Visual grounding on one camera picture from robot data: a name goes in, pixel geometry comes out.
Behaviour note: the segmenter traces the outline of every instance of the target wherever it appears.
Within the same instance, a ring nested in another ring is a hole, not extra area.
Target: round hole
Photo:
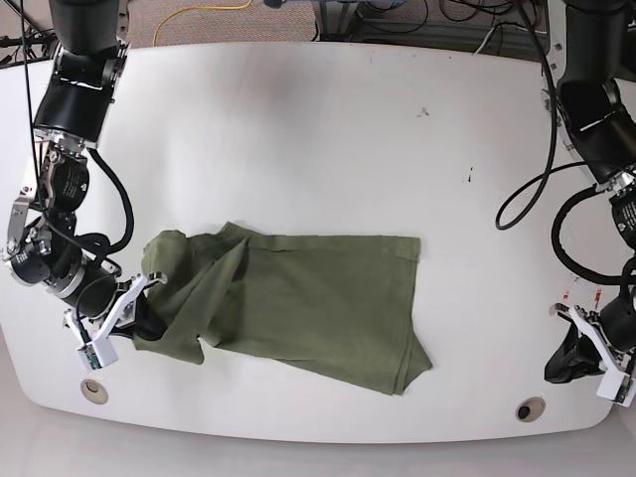
[[[93,404],[106,404],[108,402],[106,388],[95,380],[83,380],[79,389],[83,396]]]
[[[546,402],[542,397],[531,397],[517,407],[517,419],[521,422],[534,422],[546,410]]]

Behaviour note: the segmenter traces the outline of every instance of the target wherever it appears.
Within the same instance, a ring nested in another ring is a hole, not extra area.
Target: white table
[[[50,66],[31,68],[37,104]],[[282,364],[205,346],[197,367],[137,352],[94,373],[109,401],[80,393],[85,374],[62,327],[64,303],[0,274],[0,323],[21,386],[47,407],[217,435],[317,442],[428,442],[557,432],[596,425],[610,403],[599,378],[543,380],[567,330],[548,309],[593,307],[596,286],[553,256],[557,207],[588,186],[554,176],[533,212],[499,233],[494,216],[540,173],[550,125],[538,65],[412,48],[343,44],[170,47],[130,54],[102,134],[102,156],[136,216],[116,255],[138,270],[165,229],[215,232],[225,221],[271,234],[420,237],[413,320],[434,368],[386,397]],[[636,89],[623,87],[636,105]],[[0,231],[29,154],[23,72],[0,75]],[[557,161],[568,161],[562,146]],[[79,233],[117,238],[123,214],[91,168]],[[603,199],[570,214],[571,254],[616,272],[627,256]],[[600,306],[615,296],[602,293]],[[541,396],[539,420],[517,406]]]

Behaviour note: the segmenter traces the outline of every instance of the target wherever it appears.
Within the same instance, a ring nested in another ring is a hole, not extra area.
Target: white tabletop
[[[31,68],[42,96],[50,66]],[[0,74],[0,231],[18,193],[29,143],[21,69]],[[553,256],[550,226],[584,187],[579,171],[551,180],[536,209],[507,233],[501,202],[540,173],[550,125],[538,65],[481,56],[345,44],[237,44],[132,51],[100,151],[128,189],[136,217],[116,255],[139,268],[165,229],[215,232],[233,221],[268,234],[420,237],[414,328],[434,368],[403,397],[277,362],[204,346],[197,367],[137,352],[115,338],[119,362],[94,373],[106,405],[84,399],[64,303],[0,274],[0,323],[25,394],[105,419],[190,432],[318,442],[427,442],[589,427],[610,404],[599,378],[543,380],[567,324],[548,309],[592,308],[596,286]],[[623,86],[636,105],[636,89]],[[559,146],[557,161],[568,161]],[[117,238],[123,213],[91,167],[78,233]],[[572,212],[571,254],[616,272],[628,254],[606,201]],[[600,306],[615,295],[603,291]],[[546,400],[533,423],[526,398]]]

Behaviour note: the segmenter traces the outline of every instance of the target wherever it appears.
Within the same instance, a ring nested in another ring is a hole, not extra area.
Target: yellow cable
[[[211,6],[199,6],[199,7],[185,7],[185,8],[181,8],[181,9],[177,10],[176,12],[173,12],[170,15],[168,15],[159,24],[159,26],[155,30],[155,36],[152,38],[152,46],[153,47],[157,46],[157,36],[159,35],[159,30],[161,30],[161,27],[163,27],[166,23],[168,23],[168,20],[170,20],[171,18],[176,17],[177,15],[180,15],[180,14],[185,13],[185,12],[190,12],[192,10],[242,10],[243,8],[247,8],[249,5],[251,5],[251,2],[252,2],[252,0],[247,0],[247,3],[244,3],[243,5],[236,5],[235,7],[211,5]]]

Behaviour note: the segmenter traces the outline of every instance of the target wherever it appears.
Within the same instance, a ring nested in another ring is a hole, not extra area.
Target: olive green cloth
[[[168,329],[148,350],[195,364],[216,348],[271,358],[388,395],[431,364],[412,329],[418,238],[264,236],[227,224],[144,249],[148,291]]]

